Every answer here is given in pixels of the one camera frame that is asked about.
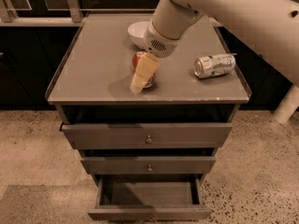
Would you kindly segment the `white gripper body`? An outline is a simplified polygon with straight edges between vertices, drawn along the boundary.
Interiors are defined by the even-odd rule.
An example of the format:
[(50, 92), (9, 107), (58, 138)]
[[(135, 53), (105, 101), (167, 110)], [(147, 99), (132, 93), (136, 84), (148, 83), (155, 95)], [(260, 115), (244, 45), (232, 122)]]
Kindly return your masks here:
[(178, 30), (151, 20), (143, 35), (143, 45), (147, 52), (165, 58), (174, 52), (180, 37)]

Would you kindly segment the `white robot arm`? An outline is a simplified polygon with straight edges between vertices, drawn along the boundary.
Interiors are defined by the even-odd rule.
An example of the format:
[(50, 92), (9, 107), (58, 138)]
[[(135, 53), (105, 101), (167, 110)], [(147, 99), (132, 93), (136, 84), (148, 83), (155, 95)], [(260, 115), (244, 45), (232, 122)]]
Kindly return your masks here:
[(291, 0), (160, 0), (143, 36), (131, 90), (140, 92), (203, 16), (218, 21), (293, 85), (299, 85), (299, 5)]

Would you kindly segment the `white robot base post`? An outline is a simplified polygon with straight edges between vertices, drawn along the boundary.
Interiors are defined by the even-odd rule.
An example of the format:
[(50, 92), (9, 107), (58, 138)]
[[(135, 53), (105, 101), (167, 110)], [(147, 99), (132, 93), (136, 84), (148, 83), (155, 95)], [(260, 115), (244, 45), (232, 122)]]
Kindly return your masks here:
[(286, 123), (299, 107), (299, 88), (292, 85), (273, 113), (273, 118), (280, 124)]

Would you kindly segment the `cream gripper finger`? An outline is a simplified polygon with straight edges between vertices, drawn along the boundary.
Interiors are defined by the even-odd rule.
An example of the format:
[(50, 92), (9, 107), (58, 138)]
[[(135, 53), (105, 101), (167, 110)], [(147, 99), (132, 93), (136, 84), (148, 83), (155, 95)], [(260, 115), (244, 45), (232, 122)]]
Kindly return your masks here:
[(146, 52), (138, 61), (130, 89), (134, 93), (140, 93), (148, 82), (148, 80), (155, 76), (155, 72), (159, 67), (158, 58), (152, 53)]

